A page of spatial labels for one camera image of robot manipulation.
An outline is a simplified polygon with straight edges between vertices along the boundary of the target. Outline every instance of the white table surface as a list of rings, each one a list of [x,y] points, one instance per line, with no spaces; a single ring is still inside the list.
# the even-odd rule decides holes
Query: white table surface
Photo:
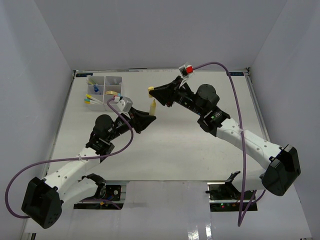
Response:
[[[123,94],[133,106],[149,111],[149,86],[171,82],[177,70],[112,72],[123,78]],[[242,111],[244,128],[262,137],[261,127],[244,76],[233,77]],[[224,72],[197,72],[188,82],[195,92],[200,84],[211,84],[220,96],[218,106],[238,120],[230,82]],[[75,157],[88,141],[95,119],[106,112],[93,112],[83,103],[85,78],[75,78],[53,158]],[[242,227],[237,227],[237,212],[210,213],[206,184],[171,182],[226,180],[231,172],[242,169],[242,153],[234,146],[205,133],[198,117],[175,104],[156,109],[157,120],[132,145],[119,155],[107,158],[92,169],[107,180],[130,182],[124,207],[118,210],[73,210],[64,212],[58,222],[44,230],[28,220],[27,233],[36,240],[50,239],[277,239],[297,240],[311,237],[298,195],[292,186],[283,197],[266,193],[258,211],[248,212]],[[126,133],[113,141],[115,151],[129,140]],[[64,163],[54,163],[49,173]],[[249,171],[260,168],[248,157]]]
[[[155,72],[108,73],[122,77],[123,95],[133,101],[133,107],[149,111],[151,99],[148,98],[149,86],[161,86],[171,82],[179,74],[178,70]],[[94,76],[105,73],[94,73]],[[254,104],[250,96],[246,78],[233,77],[239,104],[243,116],[243,125],[262,137]],[[220,97],[218,106],[238,120],[234,95],[229,79],[222,72],[197,72],[188,84],[196,92],[201,84],[211,84]],[[110,111],[91,111],[84,103],[87,84],[85,77],[76,77],[70,92],[61,128],[52,158],[73,158],[89,140],[96,118],[109,114],[113,119],[116,114]],[[133,143],[121,154],[108,158],[91,172],[107,180],[139,181],[192,181],[226,180],[232,172],[242,169],[240,150],[204,132],[198,125],[198,115],[174,104],[164,107],[157,103],[157,119],[141,134],[135,134]],[[119,150],[130,139],[130,133],[113,140]],[[49,173],[60,168],[62,163],[53,163]],[[247,169],[257,170],[260,165],[248,157]]]

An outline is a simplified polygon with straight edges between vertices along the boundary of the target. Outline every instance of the white wall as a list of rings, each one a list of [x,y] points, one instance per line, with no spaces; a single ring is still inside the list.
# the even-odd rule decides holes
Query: white wall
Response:
[[[301,175],[295,188],[316,240],[320,239],[319,46],[320,2],[288,1],[252,66],[271,140],[298,150]]]
[[[250,67],[286,0],[35,0],[73,70]]]
[[[5,207],[5,188],[23,167],[44,160],[57,131],[72,71],[33,0],[0,1],[0,239],[16,240],[23,220]],[[12,185],[9,201],[21,204],[30,169]]]

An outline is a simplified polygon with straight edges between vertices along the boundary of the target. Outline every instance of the purple cable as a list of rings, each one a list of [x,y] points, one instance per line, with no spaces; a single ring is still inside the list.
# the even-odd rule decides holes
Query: purple cable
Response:
[[[130,129],[130,132],[131,132],[131,138],[130,138],[130,141],[127,143],[127,145],[125,145],[123,148],[121,148],[119,151],[115,151],[113,153],[110,153],[110,154],[107,154],[107,155],[102,155],[102,156],[86,156],[86,157],[82,157],[81,159],[82,160],[92,160],[92,159],[99,159],[99,158],[107,158],[107,157],[110,157],[110,156],[113,156],[113,155],[116,155],[116,154],[119,154],[121,152],[123,152],[125,149],[127,149],[129,147],[129,145],[132,143],[133,139],[134,139],[134,131],[132,129],[132,127],[130,126],[129,122],[123,117],[121,116],[120,113],[117,112],[117,110],[115,110],[111,105],[110,105],[110,102],[113,101],[115,98],[111,98],[109,99],[106,104],[108,105],[108,107],[114,111],[118,116],[119,118],[121,118],[121,120],[129,127]],[[16,175],[13,176],[13,178],[10,180],[10,182],[8,183],[8,186],[6,187],[5,189],[5,194],[4,194],[4,201],[5,201],[5,206],[6,206],[6,209],[9,211],[9,213],[11,213],[11,215],[13,215],[14,217],[16,218],[19,218],[19,219],[28,219],[30,218],[29,216],[22,216],[22,215],[19,215],[19,214],[16,214],[10,207],[9,205],[9,190],[10,190],[10,187],[12,185],[12,183],[16,180],[16,178],[21,174],[23,173],[24,171],[28,170],[29,168],[32,168],[34,166],[38,166],[38,165],[41,165],[41,164],[48,164],[48,163],[56,163],[56,162],[66,162],[66,161],[78,161],[79,158],[78,157],[71,157],[71,158],[61,158],[61,159],[53,159],[53,160],[46,160],[46,161],[39,161],[39,162],[36,162],[36,163],[33,163],[33,164],[30,164],[29,166],[26,166],[25,168],[21,169]]]
[[[121,207],[119,207],[117,204],[115,204],[113,201],[106,200],[106,199],[83,199],[80,202],[104,202],[109,203],[115,206],[117,209],[121,210]]]
[[[242,209],[243,209],[244,198],[245,198],[245,190],[246,190],[247,155],[246,155],[246,142],[245,142],[245,134],[244,134],[244,131],[243,131],[241,111],[240,111],[240,106],[239,106],[239,101],[238,101],[238,96],[237,96],[237,93],[236,93],[236,88],[235,88],[235,85],[234,85],[234,81],[232,80],[230,72],[228,71],[226,66],[224,66],[222,63],[217,62],[217,61],[210,61],[210,62],[204,63],[202,65],[199,65],[197,67],[194,67],[193,70],[197,70],[197,69],[203,68],[203,67],[211,65],[211,64],[219,65],[220,67],[222,67],[225,70],[227,76],[229,77],[229,80],[230,80],[230,83],[231,83],[231,87],[232,87],[232,91],[233,91],[233,95],[234,95],[234,99],[235,99],[236,109],[237,109],[237,112],[238,112],[239,127],[242,130],[241,131],[241,140],[242,140],[243,170],[242,170],[242,186],[241,186],[241,197],[240,197],[240,206],[239,206],[239,215],[238,215],[238,227],[240,227],[241,223],[242,223],[242,221],[244,219],[244,216],[245,216],[245,214],[247,212],[247,210],[245,209],[244,212],[243,212],[243,215],[242,215]]]

